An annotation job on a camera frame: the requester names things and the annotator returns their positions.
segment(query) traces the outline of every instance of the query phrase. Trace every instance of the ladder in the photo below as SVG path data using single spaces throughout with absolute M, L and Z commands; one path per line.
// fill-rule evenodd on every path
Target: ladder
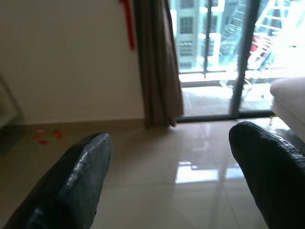
M 235 7 L 232 17 L 229 18 L 224 32 L 222 33 L 222 40 L 220 45 L 220 54 L 228 55 L 235 54 L 232 50 L 233 47 L 239 42 L 242 35 L 241 31 L 244 24 L 244 16 L 246 14 L 247 5 L 238 3 Z
M 270 54 L 274 38 L 285 27 L 285 20 L 290 8 L 289 0 L 270 0 L 255 23 L 254 37 L 248 59 L 250 69 L 261 69 L 272 59 Z

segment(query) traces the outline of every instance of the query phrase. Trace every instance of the white sofa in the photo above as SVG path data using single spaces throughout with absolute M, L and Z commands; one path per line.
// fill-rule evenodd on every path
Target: white sofa
M 277 80 L 270 92 L 272 111 L 305 142 L 305 77 Z

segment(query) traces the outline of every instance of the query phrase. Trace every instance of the red object on floor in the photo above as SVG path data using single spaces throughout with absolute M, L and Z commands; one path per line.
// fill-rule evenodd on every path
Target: red object on floor
M 34 141 L 37 141 L 37 140 L 40 139 L 40 137 L 41 137 L 41 135 L 35 135 L 35 136 L 33 137 L 33 140 L 34 140 Z
M 121 4 L 124 4 L 125 8 L 125 17 L 126 17 L 126 24 L 127 24 L 127 32 L 128 32 L 128 40 L 129 46 L 131 50 L 134 50 L 134 37 L 133 37 L 133 29 L 132 29 L 132 11 L 130 7 L 129 0 L 120 0 Z
M 47 145 L 49 142 L 47 140 L 40 140 L 39 144 L 41 145 Z
M 61 139 L 61 132 L 59 130 L 54 130 L 53 135 L 59 140 Z

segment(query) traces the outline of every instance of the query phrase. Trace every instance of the beige floor tile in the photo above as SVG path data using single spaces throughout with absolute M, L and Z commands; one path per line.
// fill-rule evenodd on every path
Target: beige floor tile
M 105 187 L 93 229 L 235 229 L 221 183 Z
M 32 140 L 35 132 L 23 136 L 0 154 L 0 227 L 71 145 L 105 131 L 112 137 L 112 162 L 93 229 L 236 229 L 234 214 L 239 228 L 250 222 L 263 229 L 251 193 L 238 182 L 244 178 L 228 141 L 235 123 L 151 130 L 63 126 L 62 139 L 49 136 L 45 146 Z
M 268 229 L 264 218 L 255 205 L 255 201 L 245 179 L 235 182 L 225 182 L 224 187 L 239 228 Z

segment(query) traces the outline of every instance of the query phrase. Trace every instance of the brown curtain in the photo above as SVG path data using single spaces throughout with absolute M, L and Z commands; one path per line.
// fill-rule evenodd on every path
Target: brown curtain
M 145 126 L 175 126 L 183 100 L 168 0 L 134 0 Z

